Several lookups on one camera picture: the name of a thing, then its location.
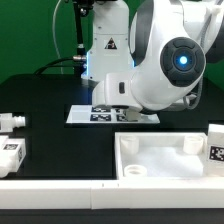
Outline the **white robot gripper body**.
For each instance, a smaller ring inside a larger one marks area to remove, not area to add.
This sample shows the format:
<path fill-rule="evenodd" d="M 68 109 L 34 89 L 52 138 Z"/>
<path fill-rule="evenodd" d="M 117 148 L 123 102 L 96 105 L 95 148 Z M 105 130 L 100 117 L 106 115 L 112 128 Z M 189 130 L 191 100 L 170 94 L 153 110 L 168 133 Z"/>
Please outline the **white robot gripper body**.
<path fill-rule="evenodd" d="M 141 111 L 143 107 L 136 101 L 131 92 L 133 73 L 108 73 L 92 92 L 94 107 L 130 108 Z"/>

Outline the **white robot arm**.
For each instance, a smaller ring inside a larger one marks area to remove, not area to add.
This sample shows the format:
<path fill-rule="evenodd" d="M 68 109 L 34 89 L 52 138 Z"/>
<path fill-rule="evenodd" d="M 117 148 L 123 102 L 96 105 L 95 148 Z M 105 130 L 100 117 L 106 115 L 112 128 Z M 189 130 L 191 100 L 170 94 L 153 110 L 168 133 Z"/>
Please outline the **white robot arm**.
<path fill-rule="evenodd" d="M 145 0 L 133 18 L 123 0 L 93 3 L 87 72 L 92 105 L 159 111 L 202 81 L 221 33 L 224 0 Z"/>

